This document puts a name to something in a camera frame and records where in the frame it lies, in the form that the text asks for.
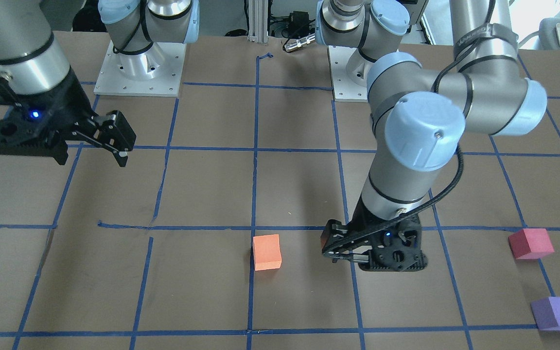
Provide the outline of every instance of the metal base plate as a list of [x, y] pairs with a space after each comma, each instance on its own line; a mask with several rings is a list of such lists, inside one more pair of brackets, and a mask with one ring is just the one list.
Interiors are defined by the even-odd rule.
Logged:
[[360, 86], [347, 75], [347, 62], [356, 51], [352, 47], [328, 46], [330, 71], [334, 87], [334, 100], [344, 102], [367, 102], [367, 88]]
[[172, 42], [156, 43], [164, 51], [171, 69], [168, 74], [150, 80], [132, 80], [120, 72], [120, 60], [113, 53], [110, 42], [101, 66], [101, 73], [96, 79], [94, 93], [112, 96], [165, 96], [177, 97], [180, 78], [185, 62], [186, 44]]

